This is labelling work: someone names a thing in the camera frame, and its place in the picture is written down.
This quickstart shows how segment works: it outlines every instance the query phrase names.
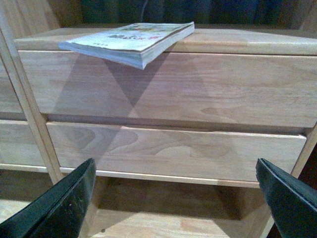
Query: wooden cabinet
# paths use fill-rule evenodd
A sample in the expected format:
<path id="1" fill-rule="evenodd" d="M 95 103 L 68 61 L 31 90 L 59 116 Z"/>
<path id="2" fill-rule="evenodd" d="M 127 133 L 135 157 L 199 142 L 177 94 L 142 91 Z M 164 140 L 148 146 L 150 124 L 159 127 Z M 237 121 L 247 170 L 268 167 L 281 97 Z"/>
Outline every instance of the wooden cabinet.
<path id="1" fill-rule="evenodd" d="M 0 149 L 28 156 L 4 166 L 11 150 L 2 149 L 0 168 L 47 170 L 56 182 L 95 158 L 97 175 L 116 178 L 95 209 L 91 236 L 266 237 L 272 219 L 255 164 L 266 158 L 298 177 L 316 144 L 316 36 L 209 26 L 138 70 L 58 48 L 109 27 L 62 28 L 81 23 L 78 3 L 44 1 L 37 7 L 52 25 L 36 28 L 30 17 L 34 31 L 15 29 L 26 95 L 17 99 L 0 66 Z M 17 121 L 19 101 L 28 103 L 27 122 Z"/>

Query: wood grain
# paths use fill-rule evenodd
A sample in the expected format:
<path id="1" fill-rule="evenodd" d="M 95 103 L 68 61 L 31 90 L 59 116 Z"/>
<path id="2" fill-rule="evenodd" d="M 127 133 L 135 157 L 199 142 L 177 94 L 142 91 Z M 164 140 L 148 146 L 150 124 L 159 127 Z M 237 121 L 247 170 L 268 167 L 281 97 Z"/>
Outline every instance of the wood grain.
<path id="1" fill-rule="evenodd" d="M 20 51 L 45 114 L 313 127 L 317 57 L 164 53 L 145 70 Z"/>
<path id="2" fill-rule="evenodd" d="M 58 42 L 109 28 L 63 28 L 16 40 L 19 50 L 60 50 Z M 297 30 L 196 29 L 167 52 L 317 55 L 315 34 Z"/>
<path id="3" fill-rule="evenodd" d="M 44 166 L 27 122 L 0 120 L 0 163 Z"/>
<path id="4" fill-rule="evenodd" d="M 306 138 L 49 122 L 62 167 L 94 158 L 98 170 L 257 181 L 257 158 L 291 172 Z"/>
<path id="5" fill-rule="evenodd" d="M 19 98 L 19 102 L 39 148 L 44 164 L 48 169 L 53 183 L 57 183 L 63 178 L 63 175 L 59 170 L 58 160 L 46 128 L 46 117 L 40 113 L 36 104 L 21 58 L 15 48 L 11 31 L 1 7 L 0 55 L 10 81 Z"/>
<path id="6" fill-rule="evenodd" d="M 0 58 L 0 112 L 23 113 Z"/>
<path id="7" fill-rule="evenodd" d="M 2 0 L 14 38 L 82 22 L 79 0 Z"/>
<path id="8" fill-rule="evenodd" d="M 113 179 L 90 235 L 245 238 L 263 205 L 259 189 Z"/>

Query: wooden drawer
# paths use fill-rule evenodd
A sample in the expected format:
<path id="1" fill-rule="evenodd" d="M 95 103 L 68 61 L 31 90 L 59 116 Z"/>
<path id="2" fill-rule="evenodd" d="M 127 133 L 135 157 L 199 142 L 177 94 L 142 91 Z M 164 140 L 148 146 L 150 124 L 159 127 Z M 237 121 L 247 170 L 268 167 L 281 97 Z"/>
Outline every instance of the wooden drawer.
<path id="1" fill-rule="evenodd" d="M 45 114 L 313 127 L 317 57 L 164 53 L 142 71 L 20 51 Z"/>
<path id="2" fill-rule="evenodd" d="M 62 167 L 92 157 L 102 171 L 205 179 L 256 181 L 257 158 L 291 172 L 306 141 L 300 135 L 47 125 Z"/>
<path id="3" fill-rule="evenodd" d="M 45 166 L 27 122 L 0 120 L 0 164 Z"/>
<path id="4" fill-rule="evenodd" d="M 22 113 L 10 79 L 0 59 L 0 113 Z"/>

